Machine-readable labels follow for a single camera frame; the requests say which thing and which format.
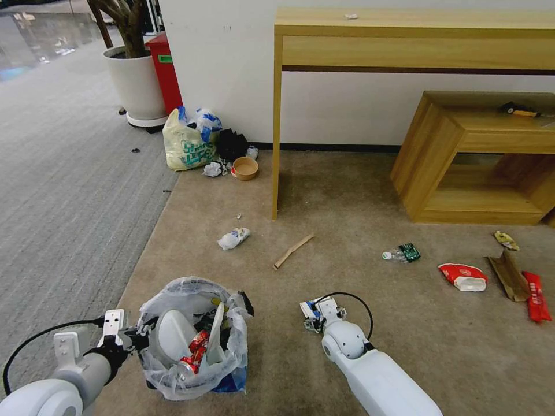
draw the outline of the floor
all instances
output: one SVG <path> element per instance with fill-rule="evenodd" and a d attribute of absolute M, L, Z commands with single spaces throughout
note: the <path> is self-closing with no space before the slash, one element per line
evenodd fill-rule
<path fill-rule="evenodd" d="M 276 222 L 269 220 L 269 151 L 261 152 L 260 175 L 250 182 L 212 179 L 199 170 L 182 173 L 120 304 L 135 320 L 143 302 L 181 276 L 245 290 L 255 309 L 248 322 L 246 394 L 168 402 L 146 388 L 133 357 L 102 391 L 95 414 L 364 415 L 345 378 L 325 358 L 320 336 L 305 331 L 298 306 L 327 292 L 349 291 L 372 309 L 373 344 L 444 415 L 552 415 L 555 327 L 530 321 L 526 304 L 509 300 L 493 275 L 484 256 L 501 254 L 492 237 L 498 227 L 411 223 L 389 180 L 394 158 L 282 152 Z M 221 250 L 217 239 L 236 226 L 252 235 L 233 250 Z M 555 231 L 546 225 L 502 230 L 520 244 L 520 267 L 542 276 L 553 311 Z M 314 239 L 273 270 L 287 248 L 311 232 Z M 382 251 L 405 242 L 416 245 L 420 260 L 382 260 Z M 437 269 L 445 262 L 481 268 L 490 278 L 487 290 L 458 291 Z M 364 310 L 350 299 L 337 300 L 366 331 Z"/>
<path fill-rule="evenodd" d="M 0 83 L 1 363 L 29 335 L 117 304 L 177 178 L 161 133 L 118 115 L 104 49 Z M 24 350 L 14 387 L 50 374 L 51 342 Z"/>
<path fill-rule="evenodd" d="M 75 52 L 101 38 L 86 0 L 0 9 L 0 82 Z M 112 37 L 117 30 L 110 27 Z"/>

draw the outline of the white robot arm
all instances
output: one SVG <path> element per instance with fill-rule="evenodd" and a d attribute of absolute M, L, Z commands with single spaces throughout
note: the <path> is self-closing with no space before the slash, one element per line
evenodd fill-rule
<path fill-rule="evenodd" d="M 323 324 L 322 347 L 343 372 L 370 416 L 441 416 L 434 401 L 387 354 L 378 351 L 333 298 L 316 303 Z"/>
<path fill-rule="evenodd" d="M 113 380 L 131 352 L 148 345 L 146 334 L 127 328 L 127 317 L 123 309 L 107 311 L 98 347 L 89 351 L 90 335 L 85 327 L 56 333 L 58 367 L 52 377 L 9 394 L 0 403 L 0 416 L 92 416 L 102 388 Z"/>

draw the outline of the brown bowl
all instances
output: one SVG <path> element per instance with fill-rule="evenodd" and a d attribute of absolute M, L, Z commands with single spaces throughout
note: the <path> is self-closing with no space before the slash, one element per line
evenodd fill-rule
<path fill-rule="evenodd" d="M 258 172 L 258 163 L 254 159 L 243 156 L 233 162 L 233 170 L 238 179 L 251 180 Z"/>

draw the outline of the reflective floor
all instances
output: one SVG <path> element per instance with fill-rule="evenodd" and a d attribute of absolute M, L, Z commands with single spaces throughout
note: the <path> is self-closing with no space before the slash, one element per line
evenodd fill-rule
<path fill-rule="evenodd" d="M 0 10 L 0 81 L 100 39 L 88 13 L 35 13 Z"/>

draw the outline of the plastic bottle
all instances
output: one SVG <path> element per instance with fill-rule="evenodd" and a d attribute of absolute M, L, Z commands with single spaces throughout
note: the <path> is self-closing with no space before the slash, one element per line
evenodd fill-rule
<path fill-rule="evenodd" d="M 382 258 L 396 263 L 412 263 L 420 258 L 420 253 L 414 244 L 406 243 L 392 250 L 384 251 Z"/>
<path fill-rule="evenodd" d="M 384 260 L 389 260 L 394 263 L 408 263 L 408 260 L 406 259 L 405 255 L 398 248 L 392 248 L 389 251 L 384 251 L 382 253 L 382 258 Z"/>

